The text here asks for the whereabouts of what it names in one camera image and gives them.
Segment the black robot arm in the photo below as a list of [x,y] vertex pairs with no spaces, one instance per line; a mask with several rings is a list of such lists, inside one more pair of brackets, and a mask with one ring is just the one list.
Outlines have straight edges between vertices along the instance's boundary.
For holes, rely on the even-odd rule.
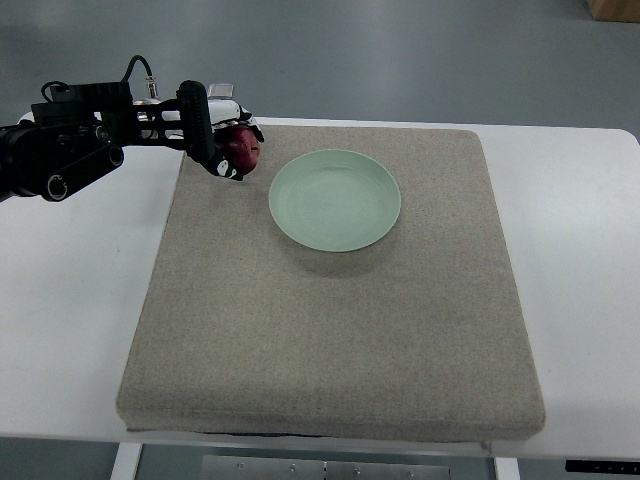
[[122,166],[126,146],[184,148],[170,138],[181,128],[179,98],[136,103],[129,78],[72,85],[47,82],[33,118],[1,128],[1,199],[39,196],[60,202]]

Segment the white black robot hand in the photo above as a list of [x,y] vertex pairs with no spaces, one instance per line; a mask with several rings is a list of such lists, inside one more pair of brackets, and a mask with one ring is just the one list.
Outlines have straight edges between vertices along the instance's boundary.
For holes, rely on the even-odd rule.
[[264,135],[229,84],[184,81],[176,92],[186,152],[210,174],[241,181],[258,165]]

